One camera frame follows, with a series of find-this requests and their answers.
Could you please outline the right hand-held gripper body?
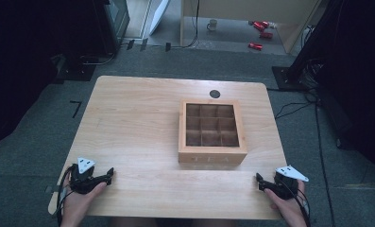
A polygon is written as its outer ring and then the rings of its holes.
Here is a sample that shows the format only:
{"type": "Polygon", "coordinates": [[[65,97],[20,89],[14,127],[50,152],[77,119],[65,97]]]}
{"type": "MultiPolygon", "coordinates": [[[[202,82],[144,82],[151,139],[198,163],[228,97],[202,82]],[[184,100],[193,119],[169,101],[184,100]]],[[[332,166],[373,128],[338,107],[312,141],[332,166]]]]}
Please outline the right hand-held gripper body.
{"type": "Polygon", "coordinates": [[[264,188],[283,200],[289,200],[298,194],[298,180],[307,183],[309,178],[292,166],[278,167],[275,169],[274,182],[264,181],[264,188]]]}

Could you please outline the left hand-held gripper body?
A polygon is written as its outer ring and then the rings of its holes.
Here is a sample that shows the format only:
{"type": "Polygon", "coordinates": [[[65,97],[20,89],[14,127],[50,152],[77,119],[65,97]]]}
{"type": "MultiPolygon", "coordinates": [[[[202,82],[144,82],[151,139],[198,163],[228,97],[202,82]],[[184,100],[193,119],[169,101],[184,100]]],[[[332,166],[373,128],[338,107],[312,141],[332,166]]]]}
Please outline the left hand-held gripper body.
{"type": "Polygon", "coordinates": [[[78,157],[72,165],[70,187],[79,194],[90,193],[100,183],[109,183],[109,173],[94,177],[95,161],[78,157]]]}

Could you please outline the wooden compartment box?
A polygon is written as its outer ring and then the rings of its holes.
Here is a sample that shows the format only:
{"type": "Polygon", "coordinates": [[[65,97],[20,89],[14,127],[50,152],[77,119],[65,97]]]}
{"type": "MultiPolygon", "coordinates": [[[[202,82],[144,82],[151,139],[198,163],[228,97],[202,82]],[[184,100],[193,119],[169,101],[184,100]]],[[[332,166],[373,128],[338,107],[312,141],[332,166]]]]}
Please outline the wooden compartment box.
{"type": "Polygon", "coordinates": [[[180,163],[240,165],[246,156],[246,135],[237,100],[181,101],[180,163]]]}

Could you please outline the person's left hand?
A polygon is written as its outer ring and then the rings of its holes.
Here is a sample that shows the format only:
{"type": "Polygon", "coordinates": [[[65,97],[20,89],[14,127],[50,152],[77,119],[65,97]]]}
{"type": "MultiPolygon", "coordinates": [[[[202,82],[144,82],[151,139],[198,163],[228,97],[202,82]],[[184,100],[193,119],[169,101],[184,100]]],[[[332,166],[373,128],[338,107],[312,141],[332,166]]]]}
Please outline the person's left hand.
{"type": "Polygon", "coordinates": [[[88,194],[77,192],[69,194],[64,200],[60,227],[78,227],[87,215],[94,199],[100,196],[106,187],[106,183],[100,183],[88,194]]]}

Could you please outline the person's right hand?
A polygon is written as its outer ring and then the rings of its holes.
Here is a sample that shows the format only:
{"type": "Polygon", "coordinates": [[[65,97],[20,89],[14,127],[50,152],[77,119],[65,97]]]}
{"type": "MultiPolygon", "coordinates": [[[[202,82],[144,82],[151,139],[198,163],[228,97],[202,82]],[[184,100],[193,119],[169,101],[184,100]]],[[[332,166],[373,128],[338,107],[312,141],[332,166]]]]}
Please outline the person's right hand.
{"type": "Polygon", "coordinates": [[[283,200],[272,190],[266,188],[265,194],[272,201],[270,207],[279,210],[281,216],[289,227],[307,227],[305,221],[305,210],[302,209],[304,202],[305,184],[298,181],[298,196],[296,199],[283,200]]]}

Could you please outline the dark curtain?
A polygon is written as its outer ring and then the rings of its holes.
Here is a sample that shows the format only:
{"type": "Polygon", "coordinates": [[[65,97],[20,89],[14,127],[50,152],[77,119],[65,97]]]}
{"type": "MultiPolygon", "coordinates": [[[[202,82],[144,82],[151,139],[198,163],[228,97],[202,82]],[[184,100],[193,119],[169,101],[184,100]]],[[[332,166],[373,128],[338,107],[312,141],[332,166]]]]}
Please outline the dark curtain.
{"type": "Polygon", "coordinates": [[[0,141],[57,76],[63,55],[76,71],[95,36],[94,0],[0,0],[0,141]]]}
{"type": "Polygon", "coordinates": [[[341,147],[375,165],[375,0],[329,0],[299,53],[315,73],[341,147]]]}

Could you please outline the black cabinet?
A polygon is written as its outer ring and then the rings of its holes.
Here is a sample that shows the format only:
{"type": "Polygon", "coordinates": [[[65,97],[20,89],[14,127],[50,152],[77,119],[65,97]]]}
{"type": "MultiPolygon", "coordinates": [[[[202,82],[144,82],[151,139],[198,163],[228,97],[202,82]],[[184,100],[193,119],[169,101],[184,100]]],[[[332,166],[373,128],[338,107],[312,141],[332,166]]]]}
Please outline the black cabinet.
{"type": "Polygon", "coordinates": [[[93,0],[98,34],[107,55],[116,54],[129,24],[126,0],[93,0]]]}

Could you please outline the white board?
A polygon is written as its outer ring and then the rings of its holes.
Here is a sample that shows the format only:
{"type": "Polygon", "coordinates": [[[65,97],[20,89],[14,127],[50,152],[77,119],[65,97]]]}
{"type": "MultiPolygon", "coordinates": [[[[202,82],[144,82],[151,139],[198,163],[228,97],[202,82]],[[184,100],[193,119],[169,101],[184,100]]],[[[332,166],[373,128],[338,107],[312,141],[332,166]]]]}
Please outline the white board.
{"type": "Polygon", "coordinates": [[[152,23],[149,29],[149,35],[152,35],[158,25],[160,24],[163,15],[165,14],[171,0],[161,0],[159,3],[158,7],[156,8],[153,18],[152,18],[152,23]]]}

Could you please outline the black stand base plate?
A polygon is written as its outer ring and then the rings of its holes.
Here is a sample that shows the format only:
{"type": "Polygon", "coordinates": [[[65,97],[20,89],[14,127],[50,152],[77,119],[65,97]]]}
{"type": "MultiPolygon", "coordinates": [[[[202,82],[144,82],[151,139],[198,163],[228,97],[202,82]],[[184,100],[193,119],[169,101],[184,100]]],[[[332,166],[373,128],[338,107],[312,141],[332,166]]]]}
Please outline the black stand base plate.
{"type": "Polygon", "coordinates": [[[300,75],[289,67],[273,66],[272,73],[281,91],[305,91],[306,87],[300,81],[300,75]]]}
{"type": "Polygon", "coordinates": [[[73,61],[72,59],[68,60],[64,55],[57,55],[51,61],[58,70],[53,80],[56,84],[62,84],[66,80],[90,81],[94,74],[94,65],[73,61]]]}

